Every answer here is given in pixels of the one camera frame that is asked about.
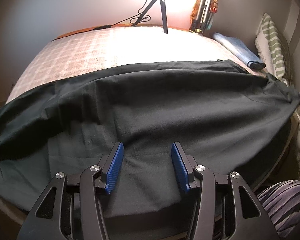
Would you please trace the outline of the pink checked bed sheet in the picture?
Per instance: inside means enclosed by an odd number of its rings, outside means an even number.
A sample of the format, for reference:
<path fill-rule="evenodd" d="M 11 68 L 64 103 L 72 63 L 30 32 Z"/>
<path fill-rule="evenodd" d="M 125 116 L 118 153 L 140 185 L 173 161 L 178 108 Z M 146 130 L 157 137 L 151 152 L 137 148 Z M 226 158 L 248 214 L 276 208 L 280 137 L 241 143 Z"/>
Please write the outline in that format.
<path fill-rule="evenodd" d="M 134 63 L 231 60 L 251 70 L 215 40 L 161 27 L 115 27 L 49 42 L 25 69 L 8 101 L 39 85 L 96 70 Z"/>

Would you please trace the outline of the dark green pants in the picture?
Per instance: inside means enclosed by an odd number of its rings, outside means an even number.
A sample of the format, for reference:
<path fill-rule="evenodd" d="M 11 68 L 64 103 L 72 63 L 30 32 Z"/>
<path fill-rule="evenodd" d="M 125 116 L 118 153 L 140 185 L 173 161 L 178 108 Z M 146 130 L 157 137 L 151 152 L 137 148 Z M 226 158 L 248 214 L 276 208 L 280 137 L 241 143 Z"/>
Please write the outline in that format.
<path fill-rule="evenodd" d="M 180 201 L 170 150 L 252 183 L 269 168 L 298 92 L 232 61 L 129 64 L 58 80 L 0 109 L 0 196 L 30 210 L 53 175 L 81 173 L 125 148 L 107 218 Z"/>

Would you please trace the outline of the purple striped trouser leg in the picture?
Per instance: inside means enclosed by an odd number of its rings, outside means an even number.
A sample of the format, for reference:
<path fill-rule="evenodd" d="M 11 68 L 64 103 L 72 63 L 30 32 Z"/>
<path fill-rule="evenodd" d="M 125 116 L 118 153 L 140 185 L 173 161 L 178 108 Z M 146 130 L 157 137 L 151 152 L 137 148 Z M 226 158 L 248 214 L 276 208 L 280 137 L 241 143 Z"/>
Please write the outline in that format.
<path fill-rule="evenodd" d="M 300 222 L 300 181 L 287 180 L 257 195 L 280 238 L 285 239 Z"/>

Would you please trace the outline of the green striped white pillow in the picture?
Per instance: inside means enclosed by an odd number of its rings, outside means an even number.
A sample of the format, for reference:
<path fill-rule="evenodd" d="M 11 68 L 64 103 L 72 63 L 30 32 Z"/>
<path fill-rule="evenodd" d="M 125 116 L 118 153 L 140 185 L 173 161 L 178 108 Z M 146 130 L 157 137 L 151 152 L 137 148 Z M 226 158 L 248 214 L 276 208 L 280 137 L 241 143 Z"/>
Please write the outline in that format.
<path fill-rule="evenodd" d="M 288 43 L 267 13 L 263 15 L 258 27 L 255 46 L 260 59 L 266 64 L 264 71 L 292 86 Z M 292 160 L 296 161 L 295 174 L 300 180 L 300 105 L 295 110 L 293 118 L 298 122 L 298 128 L 292 144 Z"/>

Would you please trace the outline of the folded blue cloth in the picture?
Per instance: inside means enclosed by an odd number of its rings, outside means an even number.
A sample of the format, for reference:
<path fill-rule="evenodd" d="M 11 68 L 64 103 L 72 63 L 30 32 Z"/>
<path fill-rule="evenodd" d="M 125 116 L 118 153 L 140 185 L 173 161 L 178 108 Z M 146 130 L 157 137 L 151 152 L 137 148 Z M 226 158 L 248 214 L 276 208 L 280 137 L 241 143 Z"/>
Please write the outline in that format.
<path fill-rule="evenodd" d="M 220 33 L 213 33 L 212 38 L 233 53 L 250 69 L 262 70 L 266 67 L 266 64 L 241 40 L 234 37 L 228 37 Z"/>

